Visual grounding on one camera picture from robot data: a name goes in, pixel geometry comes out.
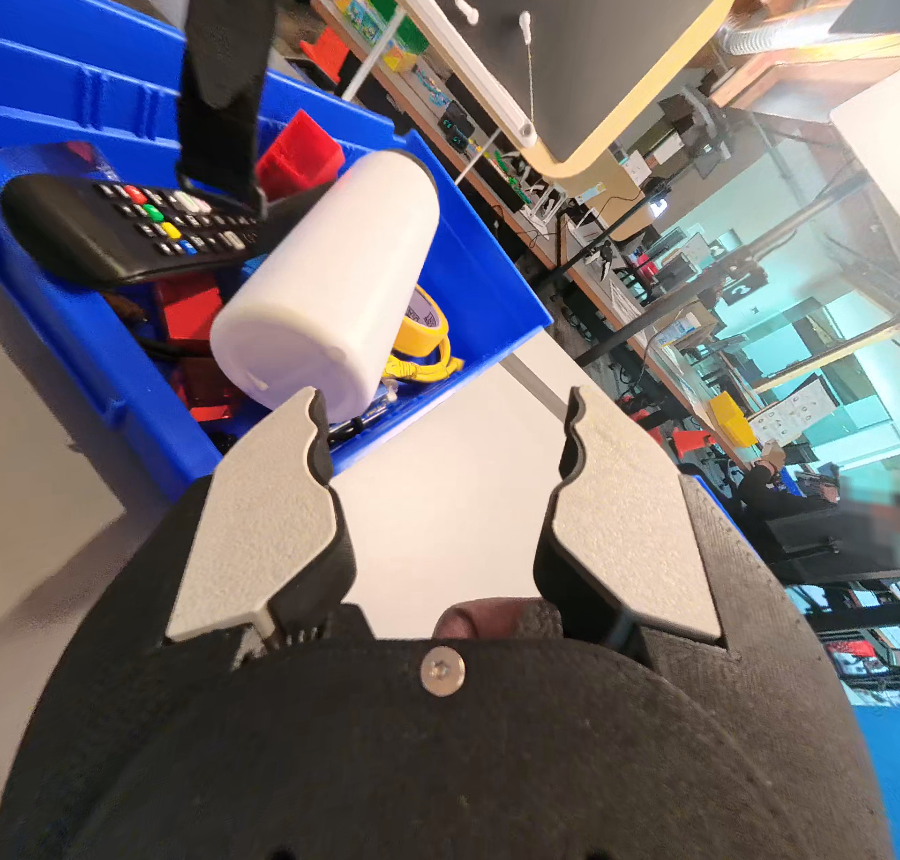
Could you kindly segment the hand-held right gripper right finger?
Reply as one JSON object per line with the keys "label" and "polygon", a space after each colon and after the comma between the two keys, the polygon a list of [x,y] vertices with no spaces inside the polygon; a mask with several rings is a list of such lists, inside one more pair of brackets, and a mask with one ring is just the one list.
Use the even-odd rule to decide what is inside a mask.
{"label": "hand-held right gripper right finger", "polygon": [[721,641],[680,473],[594,387],[571,388],[563,429],[533,576],[564,636],[618,651],[642,629]]}

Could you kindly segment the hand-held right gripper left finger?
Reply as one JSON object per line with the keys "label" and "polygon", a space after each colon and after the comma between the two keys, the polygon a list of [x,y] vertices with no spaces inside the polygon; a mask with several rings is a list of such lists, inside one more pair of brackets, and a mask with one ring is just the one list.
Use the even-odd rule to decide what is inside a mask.
{"label": "hand-held right gripper left finger", "polygon": [[323,641],[356,578],[323,395],[305,387],[211,476],[166,627],[169,641],[252,629],[268,647]]}

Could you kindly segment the blue plastic bin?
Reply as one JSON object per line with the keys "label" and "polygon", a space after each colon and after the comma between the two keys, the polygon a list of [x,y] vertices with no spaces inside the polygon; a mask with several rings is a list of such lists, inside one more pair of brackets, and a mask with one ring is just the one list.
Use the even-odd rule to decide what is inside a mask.
{"label": "blue plastic bin", "polygon": [[[2,0],[2,148],[85,141],[123,179],[171,187],[175,96],[184,35],[110,0]],[[434,176],[441,218],[420,283],[449,322],[463,370],[413,388],[399,407],[332,449],[339,474],[372,453],[549,323],[550,317],[419,134],[275,71],[258,116],[265,149],[303,110],[341,145],[345,165],[388,148]],[[2,233],[2,290],[107,428],[118,431],[164,494],[178,499],[221,453],[112,308],[49,279]]]}

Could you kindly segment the yellow plastic bin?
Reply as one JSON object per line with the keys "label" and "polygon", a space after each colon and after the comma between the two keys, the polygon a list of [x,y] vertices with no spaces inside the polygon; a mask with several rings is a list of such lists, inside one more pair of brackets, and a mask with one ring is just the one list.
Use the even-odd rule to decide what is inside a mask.
{"label": "yellow plastic bin", "polygon": [[719,393],[708,401],[710,413],[717,428],[739,449],[749,449],[759,444],[759,439],[744,416],[735,399],[726,392]]}

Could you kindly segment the yellow tape roll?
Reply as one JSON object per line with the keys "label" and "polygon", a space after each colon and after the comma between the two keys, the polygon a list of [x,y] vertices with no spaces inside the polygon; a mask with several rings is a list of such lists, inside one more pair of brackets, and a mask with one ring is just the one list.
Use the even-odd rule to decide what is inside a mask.
{"label": "yellow tape roll", "polygon": [[449,323],[439,305],[416,284],[399,331],[393,352],[411,358],[426,358],[448,339]]}

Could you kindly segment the white plastic bottle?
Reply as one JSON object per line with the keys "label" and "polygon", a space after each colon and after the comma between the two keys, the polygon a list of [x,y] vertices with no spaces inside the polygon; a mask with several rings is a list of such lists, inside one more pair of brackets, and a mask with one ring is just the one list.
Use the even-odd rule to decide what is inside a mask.
{"label": "white plastic bottle", "polygon": [[357,160],[215,317],[210,349],[276,410],[305,387],[343,423],[374,401],[440,222],[428,166],[406,151]]}

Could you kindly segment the black remote control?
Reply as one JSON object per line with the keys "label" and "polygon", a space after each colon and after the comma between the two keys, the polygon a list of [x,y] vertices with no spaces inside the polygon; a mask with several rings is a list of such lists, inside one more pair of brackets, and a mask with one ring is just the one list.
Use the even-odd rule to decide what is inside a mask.
{"label": "black remote control", "polygon": [[260,217],[180,189],[38,172],[4,185],[2,213],[42,269],[96,290],[241,266],[295,221],[274,206]]}

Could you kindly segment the red hollow plastic block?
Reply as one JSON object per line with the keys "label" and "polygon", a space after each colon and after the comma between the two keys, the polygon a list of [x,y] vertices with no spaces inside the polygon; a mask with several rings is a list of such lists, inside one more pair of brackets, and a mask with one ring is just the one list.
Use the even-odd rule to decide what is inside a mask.
{"label": "red hollow plastic block", "polygon": [[343,148],[305,110],[299,110],[255,166],[269,202],[307,192],[338,178]]}

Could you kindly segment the white panel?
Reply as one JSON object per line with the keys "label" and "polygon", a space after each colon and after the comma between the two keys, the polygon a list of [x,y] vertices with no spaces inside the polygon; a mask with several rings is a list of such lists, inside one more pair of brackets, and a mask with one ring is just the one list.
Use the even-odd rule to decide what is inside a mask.
{"label": "white panel", "polygon": [[869,174],[877,211],[898,253],[899,71],[856,89],[830,111],[830,120]]}

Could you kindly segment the red plastic stand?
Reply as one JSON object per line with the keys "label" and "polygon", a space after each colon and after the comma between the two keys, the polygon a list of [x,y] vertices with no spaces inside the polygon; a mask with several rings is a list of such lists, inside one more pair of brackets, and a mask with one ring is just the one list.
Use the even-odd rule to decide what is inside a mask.
{"label": "red plastic stand", "polygon": [[336,91],[341,89],[341,73],[350,53],[341,37],[326,26],[314,41],[299,42],[301,63],[321,88]]}

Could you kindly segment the white bar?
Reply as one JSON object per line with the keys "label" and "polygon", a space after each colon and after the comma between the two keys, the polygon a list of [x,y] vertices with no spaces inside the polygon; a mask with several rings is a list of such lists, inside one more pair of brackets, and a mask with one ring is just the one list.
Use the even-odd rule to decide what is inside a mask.
{"label": "white bar", "polygon": [[508,139],[521,149],[537,143],[534,122],[481,61],[468,38],[486,31],[487,15],[468,0],[395,0]]}

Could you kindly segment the colourful toy box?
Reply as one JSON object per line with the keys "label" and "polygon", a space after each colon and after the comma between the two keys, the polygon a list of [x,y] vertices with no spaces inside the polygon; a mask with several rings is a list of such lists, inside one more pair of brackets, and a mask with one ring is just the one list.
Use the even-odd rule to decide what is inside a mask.
{"label": "colourful toy box", "polygon": [[351,27],[369,42],[375,42],[383,34],[385,22],[367,0],[333,1]]}

